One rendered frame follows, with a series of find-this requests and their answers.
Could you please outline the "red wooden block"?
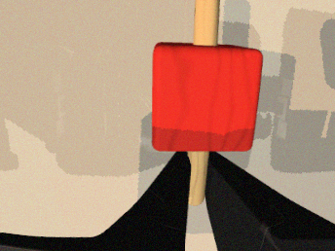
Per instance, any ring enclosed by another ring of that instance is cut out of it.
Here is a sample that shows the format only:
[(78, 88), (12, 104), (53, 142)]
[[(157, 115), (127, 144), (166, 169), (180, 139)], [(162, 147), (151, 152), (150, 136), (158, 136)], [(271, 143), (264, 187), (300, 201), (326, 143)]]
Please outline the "red wooden block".
[(249, 151), (262, 66), (258, 49), (158, 43), (153, 51), (153, 147)]

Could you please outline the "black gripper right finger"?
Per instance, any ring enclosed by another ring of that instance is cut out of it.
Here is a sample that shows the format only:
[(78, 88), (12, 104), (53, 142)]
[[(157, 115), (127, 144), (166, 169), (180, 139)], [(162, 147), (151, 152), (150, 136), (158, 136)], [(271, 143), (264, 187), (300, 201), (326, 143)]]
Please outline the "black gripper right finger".
[(208, 151), (205, 204), (217, 251), (335, 251), (335, 224)]

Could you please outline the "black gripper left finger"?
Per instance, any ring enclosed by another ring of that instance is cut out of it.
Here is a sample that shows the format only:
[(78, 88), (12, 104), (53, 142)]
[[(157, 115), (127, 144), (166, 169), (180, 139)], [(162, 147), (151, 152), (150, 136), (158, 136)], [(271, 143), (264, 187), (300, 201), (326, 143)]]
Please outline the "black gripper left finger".
[(177, 151), (134, 206), (98, 236), (0, 233), (0, 251), (184, 251), (191, 163)]

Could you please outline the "thin wooden stick with yellow string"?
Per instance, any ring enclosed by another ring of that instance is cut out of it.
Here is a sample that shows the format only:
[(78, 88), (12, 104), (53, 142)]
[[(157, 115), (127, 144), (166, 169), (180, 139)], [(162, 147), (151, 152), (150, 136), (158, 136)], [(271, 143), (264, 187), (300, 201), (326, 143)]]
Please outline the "thin wooden stick with yellow string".
[[(221, 0), (194, 0), (193, 45), (217, 45)], [(208, 151), (187, 151), (191, 163), (189, 204), (201, 205), (205, 199)]]

